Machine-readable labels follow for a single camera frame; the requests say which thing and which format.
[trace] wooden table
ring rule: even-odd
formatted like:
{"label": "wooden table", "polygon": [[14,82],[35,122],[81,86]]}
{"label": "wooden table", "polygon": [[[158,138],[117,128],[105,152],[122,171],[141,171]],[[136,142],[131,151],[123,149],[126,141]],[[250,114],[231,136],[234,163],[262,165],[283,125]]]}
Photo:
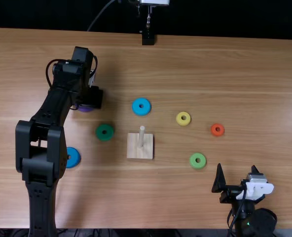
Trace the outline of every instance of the wooden table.
{"label": "wooden table", "polygon": [[[73,48],[98,56],[100,111],[70,111],[68,146],[81,164],[58,183],[58,228],[226,228],[230,205],[211,188],[217,163],[229,184],[239,184],[253,164],[275,185],[257,207],[292,228],[292,40],[158,36],[141,46],[140,35],[0,29],[0,228],[27,228],[29,202],[15,170],[14,132],[29,120],[47,91],[45,67],[71,59]],[[146,97],[145,117],[131,104]],[[191,123],[176,123],[178,112]],[[210,133],[213,123],[225,135]],[[100,142],[95,129],[112,124]],[[154,160],[128,160],[128,132],[144,125],[155,137]],[[189,157],[203,153],[194,170]]]}

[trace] black cable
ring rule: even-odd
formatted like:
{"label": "black cable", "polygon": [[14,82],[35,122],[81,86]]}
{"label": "black cable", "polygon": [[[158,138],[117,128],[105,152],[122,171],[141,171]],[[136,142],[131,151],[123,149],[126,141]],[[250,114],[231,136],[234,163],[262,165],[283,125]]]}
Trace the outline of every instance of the black cable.
{"label": "black cable", "polygon": [[24,229],[18,229],[18,230],[16,230],[16,231],[13,233],[12,237],[15,237],[16,234],[19,233],[19,232],[22,231],[22,230],[24,230]]}
{"label": "black cable", "polygon": [[112,2],[114,2],[115,0],[111,0],[109,1],[103,8],[102,10],[99,12],[99,14],[96,16],[96,18],[91,22],[90,26],[88,27],[87,31],[90,31],[91,27],[93,26],[93,24],[97,21],[97,19],[100,17],[100,15],[104,12],[105,9],[107,9],[108,6],[111,5]]}
{"label": "black cable", "polygon": [[67,230],[68,230],[68,229],[64,229],[64,230],[62,230],[62,231],[59,231],[57,234],[60,235],[60,234],[62,234],[62,233],[65,233]]}
{"label": "black cable", "polygon": [[45,69],[45,75],[46,75],[46,80],[47,80],[47,83],[48,83],[48,85],[49,85],[49,88],[52,87],[52,83],[51,83],[51,81],[49,80],[49,76],[48,76],[48,69],[49,69],[49,66],[51,66],[52,63],[57,62],[57,61],[60,61],[60,60],[62,60],[62,59],[53,59],[53,60],[50,61],[50,62],[47,64],[47,66],[46,66],[46,69]]}
{"label": "black cable", "polygon": [[74,236],[73,236],[73,237],[76,237],[76,235],[77,235],[77,232],[78,232],[78,229],[76,229],[76,231],[75,231],[75,234],[74,234]]}
{"label": "black cable", "polygon": [[[231,214],[233,213],[233,209],[231,209],[230,211],[229,211],[229,214],[228,214],[228,216],[227,216],[227,225],[228,225],[228,228],[230,228],[230,226],[229,226],[229,219],[230,219],[230,216],[231,216]],[[232,237],[236,237],[236,233],[235,232],[231,232],[231,236]]]}
{"label": "black cable", "polygon": [[176,230],[176,233],[177,233],[177,235],[178,235],[179,237],[182,237],[180,231]]}
{"label": "black cable", "polygon": [[236,215],[234,216],[234,219],[232,220],[232,222],[231,222],[231,224],[230,224],[230,227],[229,227],[229,229],[228,229],[228,232],[227,232],[226,237],[229,237],[229,236],[231,235],[231,233],[232,233],[233,226],[234,226],[234,224],[235,224],[235,222],[236,222],[236,220],[237,220],[237,218],[238,218],[238,216],[239,216],[239,213],[240,213],[240,211],[241,211],[241,208],[242,208],[242,206],[243,206],[243,203],[244,203],[244,201],[245,201],[245,199],[246,199],[246,194],[247,194],[247,187],[246,187],[246,185],[245,185],[245,186],[244,186],[244,194],[243,194],[243,198],[241,199],[241,203],[240,203],[240,205],[239,205],[239,207],[238,207],[237,213],[236,213]]}
{"label": "black cable", "polygon": [[97,67],[98,67],[98,58],[97,58],[97,56],[96,56],[96,55],[93,55],[93,58],[94,58],[94,60],[95,60],[95,62],[96,62],[96,67],[95,67],[95,69],[92,71],[92,73],[90,73],[90,77],[92,77],[92,76],[96,73],[96,70],[97,70]]}

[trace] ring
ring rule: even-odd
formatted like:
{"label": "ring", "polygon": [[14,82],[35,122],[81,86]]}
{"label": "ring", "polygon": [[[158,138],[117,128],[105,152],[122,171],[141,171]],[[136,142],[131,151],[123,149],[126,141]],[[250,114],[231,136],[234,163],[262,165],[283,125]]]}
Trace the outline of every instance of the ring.
{"label": "ring", "polygon": [[67,147],[68,160],[66,168],[73,168],[80,163],[81,157],[79,151],[74,147]]}
{"label": "ring", "polygon": [[190,156],[190,165],[195,169],[202,169],[206,165],[206,158],[201,153],[194,153]]}
{"label": "ring", "polygon": [[191,122],[191,116],[187,112],[177,114],[176,121],[181,126],[186,126]]}
{"label": "ring", "polygon": [[96,136],[100,141],[108,141],[114,135],[114,129],[110,125],[102,124],[96,129]]}
{"label": "ring", "polygon": [[215,123],[211,127],[211,133],[214,136],[217,136],[217,137],[222,136],[224,132],[225,132],[224,126],[219,123]]}
{"label": "ring", "polygon": [[132,110],[136,115],[147,115],[151,110],[150,102],[145,98],[138,98],[133,102]]}

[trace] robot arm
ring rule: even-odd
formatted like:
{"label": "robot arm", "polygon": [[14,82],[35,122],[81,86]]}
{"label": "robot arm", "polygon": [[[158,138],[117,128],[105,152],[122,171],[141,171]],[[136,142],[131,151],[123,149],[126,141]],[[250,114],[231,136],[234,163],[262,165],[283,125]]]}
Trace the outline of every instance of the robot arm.
{"label": "robot arm", "polygon": [[272,193],[273,189],[274,186],[267,182],[265,175],[254,165],[251,167],[251,173],[241,180],[240,185],[227,185],[221,164],[217,165],[212,193],[221,193],[220,203],[231,204],[227,223],[230,215],[234,216],[226,237],[273,236],[277,216],[265,208],[255,210],[255,205],[265,198],[265,194]]}
{"label": "robot arm", "polygon": [[[75,47],[71,60],[57,60],[53,85],[41,108],[30,121],[21,120],[16,126],[16,169],[29,193],[30,237],[57,236],[56,186],[68,160],[65,119],[72,105],[101,107],[103,92],[89,85],[94,58],[87,48]],[[46,148],[40,146],[42,140],[47,141]],[[32,146],[32,141],[39,146]]]}

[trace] yellow ring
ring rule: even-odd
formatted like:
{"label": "yellow ring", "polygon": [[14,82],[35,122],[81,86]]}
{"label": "yellow ring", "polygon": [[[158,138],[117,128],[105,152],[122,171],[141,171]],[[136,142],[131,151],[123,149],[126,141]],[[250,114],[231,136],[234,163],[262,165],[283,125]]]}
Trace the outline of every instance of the yellow ring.
{"label": "yellow ring", "polygon": [[191,116],[187,112],[177,114],[176,121],[181,126],[187,126],[191,122]]}

